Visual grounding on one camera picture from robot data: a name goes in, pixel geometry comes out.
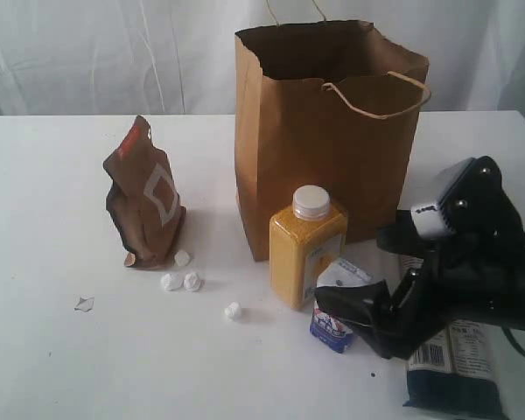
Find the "mini marshmallow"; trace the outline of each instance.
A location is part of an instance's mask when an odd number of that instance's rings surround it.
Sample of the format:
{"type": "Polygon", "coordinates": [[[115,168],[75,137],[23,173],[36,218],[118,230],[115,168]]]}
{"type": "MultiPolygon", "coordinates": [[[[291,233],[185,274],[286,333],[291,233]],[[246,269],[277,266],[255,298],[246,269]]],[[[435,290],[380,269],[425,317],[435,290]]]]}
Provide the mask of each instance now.
{"type": "Polygon", "coordinates": [[[187,291],[197,291],[202,285],[202,279],[196,271],[191,271],[185,276],[185,289],[187,291]]]}
{"type": "Polygon", "coordinates": [[[176,273],[167,273],[159,281],[164,291],[175,291],[183,285],[183,277],[176,273]]]}
{"type": "Polygon", "coordinates": [[[191,256],[184,249],[180,249],[175,254],[174,260],[178,267],[185,267],[191,261],[191,256]]]}
{"type": "Polygon", "coordinates": [[[242,306],[239,302],[232,302],[231,305],[224,310],[224,313],[229,319],[239,319],[242,316],[242,306]]]}

